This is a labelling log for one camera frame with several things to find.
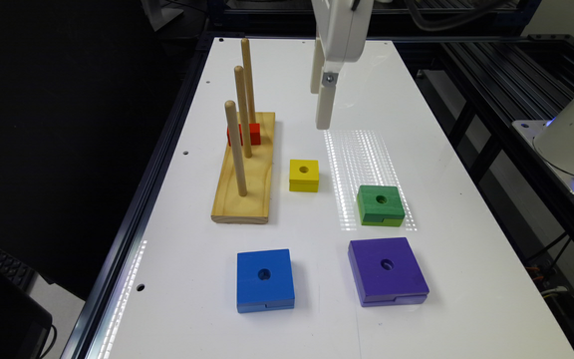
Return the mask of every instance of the purple block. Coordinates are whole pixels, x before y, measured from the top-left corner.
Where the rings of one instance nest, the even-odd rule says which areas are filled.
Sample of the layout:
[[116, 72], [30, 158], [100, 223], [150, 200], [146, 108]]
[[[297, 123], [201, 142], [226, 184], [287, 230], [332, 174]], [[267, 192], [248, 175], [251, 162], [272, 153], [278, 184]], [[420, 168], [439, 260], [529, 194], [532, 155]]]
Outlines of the purple block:
[[352, 240], [349, 261], [364, 307], [427, 299], [429, 287], [406, 238]]

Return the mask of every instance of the square block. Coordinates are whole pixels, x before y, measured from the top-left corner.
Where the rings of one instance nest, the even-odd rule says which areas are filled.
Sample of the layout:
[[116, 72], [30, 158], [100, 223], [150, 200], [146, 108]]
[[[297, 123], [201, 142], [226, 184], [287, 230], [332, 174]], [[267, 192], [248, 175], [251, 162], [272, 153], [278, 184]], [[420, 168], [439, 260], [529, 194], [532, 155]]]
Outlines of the square block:
[[405, 219], [405, 208], [395, 186], [361, 185], [357, 200], [362, 225], [400, 226]]
[[352, 240], [349, 262], [360, 304], [422, 304], [429, 287], [406, 238]]
[[292, 309], [294, 301], [289, 249], [238, 253], [236, 309], [239, 313]]
[[[240, 145], [243, 146], [243, 130], [240, 124], [238, 124], [238, 135], [240, 137]], [[249, 124], [249, 140], [251, 141], [251, 146], [260, 145], [260, 124]], [[227, 144], [231, 146], [229, 129], [227, 129]]]
[[317, 192], [319, 183], [318, 161], [289, 161], [289, 190]]

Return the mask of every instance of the red block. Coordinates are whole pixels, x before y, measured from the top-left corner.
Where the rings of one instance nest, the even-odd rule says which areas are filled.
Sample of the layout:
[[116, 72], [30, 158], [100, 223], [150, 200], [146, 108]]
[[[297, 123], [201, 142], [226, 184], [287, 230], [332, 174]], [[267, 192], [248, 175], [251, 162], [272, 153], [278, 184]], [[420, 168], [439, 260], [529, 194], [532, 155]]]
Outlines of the red block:
[[[240, 145], [243, 146], [243, 132], [240, 124], [238, 124], [238, 134], [240, 135]], [[252, 146], [260, 145], [260, 124], [249, 124], [249, 139]], [[227, 144], [231, 146], [229, 129], [227, 129]]]

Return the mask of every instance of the wooden base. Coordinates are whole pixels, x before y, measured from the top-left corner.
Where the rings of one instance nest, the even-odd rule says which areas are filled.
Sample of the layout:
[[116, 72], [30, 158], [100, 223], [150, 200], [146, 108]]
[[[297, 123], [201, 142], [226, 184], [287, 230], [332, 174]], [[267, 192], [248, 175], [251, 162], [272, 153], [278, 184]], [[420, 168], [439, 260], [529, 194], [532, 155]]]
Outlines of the wooden base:
[[264, 224], [269, 219], [276, 114], [256, 113], [256, 122], [260, 124], [261, 144], [252, 148], [251, 159], [243, 157], [246, 196], [238, 195], [231, 147], [225, 144], [225, 157], [211, 211], [211, 220], [216, 223]]

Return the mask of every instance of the white table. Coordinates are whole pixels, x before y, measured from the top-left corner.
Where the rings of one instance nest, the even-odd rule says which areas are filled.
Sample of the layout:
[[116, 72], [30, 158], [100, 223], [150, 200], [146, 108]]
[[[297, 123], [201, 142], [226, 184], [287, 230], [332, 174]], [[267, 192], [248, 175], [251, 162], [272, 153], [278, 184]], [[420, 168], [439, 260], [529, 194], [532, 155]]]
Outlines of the white table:
[[[256, 111], [276, 113], [270, 218], [216, 224], [223, 103], [236, 99], [242, 59], [239, 39], [214, 41], [100, 356], [574, 357], [394, 45], [369, 42], [345, 66], [329, 132], [314, 125], [313, 49], [251, 40]], [[288, 190], [291, 159], [320, 162], [318, 193]], [[403, 226], [361, 226], [359, 184], [398, 184]], [[349, 241], [397, 236], [409, 239], [429, 298], [363, 308]], [[295, 308], [237, 313], [236, 253], [277, 248], [291, 251]]]

